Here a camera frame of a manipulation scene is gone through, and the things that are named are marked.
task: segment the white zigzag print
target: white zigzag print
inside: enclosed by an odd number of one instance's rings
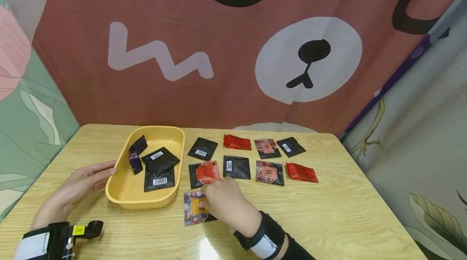
[[[205,52],[199,51],[191,57],[175,65],[167,45],[154,40],[138,48],[126,51],[128,30],[120,22],[110,23],[108,64],[114,70],[124,70],[136,64],[155,58],[162,75],[169,81],[183,78],[194,70],[205,79],[214,76],[209,57]]]

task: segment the wrist brace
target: wrist brace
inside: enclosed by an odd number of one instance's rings
[[[263,211],[260,213],[261,224],[254,236],[246,238],[238,231],[233,235],[239,240],[243,249],[251,249],[258,257],[270,260],[279,254],[284,243],[285,232],[269,214]]]

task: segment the white circle print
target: white circle print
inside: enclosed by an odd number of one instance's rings
[[[362,57],[362,40],[346,22],[312,17],[274,34],[256,59],[265,95],[286,104],[310,102],[337,91]]]

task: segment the yellow tray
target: yellow tray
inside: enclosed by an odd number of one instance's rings
[[[146,138],[148,147],[141,153],[144,157],[160,147],[166,147],[180,162],[174,166],[175,186],[165,189],[144,192],[143,171],[133,174],[129,163],[128,149],[142,135]],[[126,140],[125,146],[117,159],[117,171],[113,174],[105,186],[107,198],[127,209],[158,208],[168,205],[176,195],[183,163],[183,150],[185,147],[185,133],[180,128],[166,126],[147,126],[133,131]]]

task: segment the wooden table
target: wooden table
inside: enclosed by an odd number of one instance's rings
[[[0,258],[13,258],[36,210],[74,169],[116,159],[136,128],[80,128],[0,224]],[[105,231],[101,238],[79,245],[79,259],[256,259],[251,251],[239,246],[220,221],[184,226],[183,195],[191,191],[188,165],[199,162],[186,154],[199,136],[219,143],[213,160],[222,162],[227,154],[250,159],[252,180],[239,180],[246,198],[269,213],[317,259],[426,259],[334,135],[197,128],[184,131],[182,181],[174,201],[160,209],[125,210],[108,201],[102,192],[86,199],[69,220],[77,224],[103,220]],[[314,168],[319,183],[289,178],[285,186],[255,182],[258,152],[225,149],[224,134],[274,140],[294,136],[307,152],[270,161]]]

